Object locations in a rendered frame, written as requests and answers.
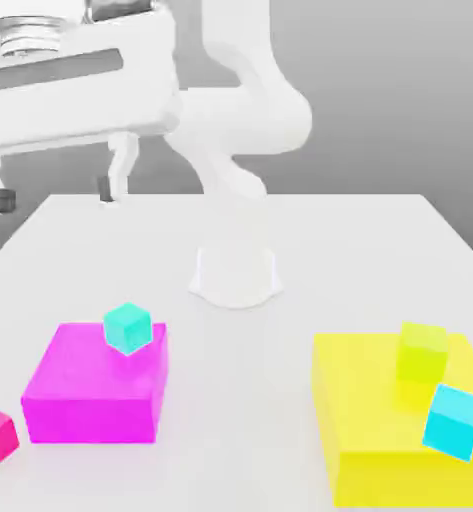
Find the small teal cube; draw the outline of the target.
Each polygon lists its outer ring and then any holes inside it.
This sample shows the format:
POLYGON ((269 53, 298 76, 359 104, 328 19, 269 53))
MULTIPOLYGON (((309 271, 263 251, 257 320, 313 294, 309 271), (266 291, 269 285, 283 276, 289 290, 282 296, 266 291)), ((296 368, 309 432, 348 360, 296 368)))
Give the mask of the small teal cube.
POLYGON ((150 313, 127 302, 103 316, 106 343, 129 356, 153 341, 150 313))

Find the large magenta box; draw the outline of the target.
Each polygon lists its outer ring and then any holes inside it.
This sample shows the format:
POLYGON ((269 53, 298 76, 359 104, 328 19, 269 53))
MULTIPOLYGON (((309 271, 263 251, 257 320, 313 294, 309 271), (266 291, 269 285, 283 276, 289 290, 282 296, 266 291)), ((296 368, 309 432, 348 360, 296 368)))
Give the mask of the large magenta box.
POLYGON ((100 323, 59 325, 21 405, 34 444, 152 444, 168 377, 168 332, 130 356, 109 346, 100 323))

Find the small lime cube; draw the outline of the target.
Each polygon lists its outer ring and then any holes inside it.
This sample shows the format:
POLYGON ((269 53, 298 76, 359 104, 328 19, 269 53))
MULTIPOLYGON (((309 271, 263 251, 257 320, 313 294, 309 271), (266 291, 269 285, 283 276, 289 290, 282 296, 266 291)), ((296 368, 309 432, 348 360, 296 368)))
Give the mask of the small lime cube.
POLYGON ((449 357, 449 336, 444 327, 403 322, 399 335, 396 375, 400 380, 440 382, 449 357))

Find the large yellow box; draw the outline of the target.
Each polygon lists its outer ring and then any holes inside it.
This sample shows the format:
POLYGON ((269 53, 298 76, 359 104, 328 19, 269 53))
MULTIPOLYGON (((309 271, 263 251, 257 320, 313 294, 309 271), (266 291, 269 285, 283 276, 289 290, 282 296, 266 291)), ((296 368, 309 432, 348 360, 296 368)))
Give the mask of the large yellow box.
MULTIPOLYGON (((473 456, 422 444, 434 387, 396 378, 395 333, 320 333, 312 394, 333 503, 341 508, 473 508, 473 456)), ((473 393, 473 346, 449 337, 443 382, 473 393)))

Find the small cyan cube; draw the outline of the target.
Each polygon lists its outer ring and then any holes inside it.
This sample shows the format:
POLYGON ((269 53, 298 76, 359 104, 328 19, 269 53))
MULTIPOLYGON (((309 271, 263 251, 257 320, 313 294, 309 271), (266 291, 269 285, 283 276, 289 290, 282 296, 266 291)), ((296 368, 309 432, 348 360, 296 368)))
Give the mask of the small cyan cube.
POLYGON ((473 393, 438 384, 422 445, 469 463, 473 456, 473 393))

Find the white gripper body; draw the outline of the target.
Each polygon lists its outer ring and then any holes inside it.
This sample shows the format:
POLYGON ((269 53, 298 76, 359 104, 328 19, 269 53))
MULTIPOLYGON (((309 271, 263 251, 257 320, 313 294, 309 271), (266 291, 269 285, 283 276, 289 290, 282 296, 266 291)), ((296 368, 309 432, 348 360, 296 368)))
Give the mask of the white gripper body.
POLYGON ((89 5, 0 5, 0 159, 178 123, 176 24, 165 5, 94 20, 89 5))

